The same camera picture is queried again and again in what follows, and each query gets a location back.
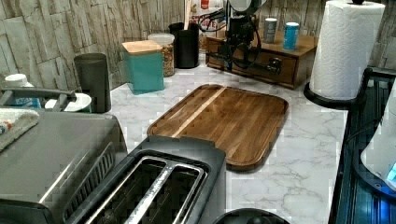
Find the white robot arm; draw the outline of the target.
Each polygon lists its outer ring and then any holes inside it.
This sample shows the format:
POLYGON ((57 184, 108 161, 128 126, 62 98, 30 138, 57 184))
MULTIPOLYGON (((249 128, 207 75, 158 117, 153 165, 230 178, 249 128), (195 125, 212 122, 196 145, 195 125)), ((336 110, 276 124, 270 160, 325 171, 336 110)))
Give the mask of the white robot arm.
MULTIPOLYGON (((368 65, 386 6, 366 0, 326 3, 316 58, 306 96, 328 107, 357 102, 373 76, 395 72, 368 65)), ((395 191, 395 86, 385 114, 367 147, 358 154, 356 171, 385 192, 395 191)))

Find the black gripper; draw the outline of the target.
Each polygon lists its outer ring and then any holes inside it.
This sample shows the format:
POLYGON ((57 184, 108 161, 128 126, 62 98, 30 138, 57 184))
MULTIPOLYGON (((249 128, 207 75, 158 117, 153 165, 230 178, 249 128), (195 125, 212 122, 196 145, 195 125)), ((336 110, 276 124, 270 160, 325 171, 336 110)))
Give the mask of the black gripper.
POLYGON ((231 49, 249 49, 257 31, 255 25, 255 6, 226 8, 226 43, 231 49))

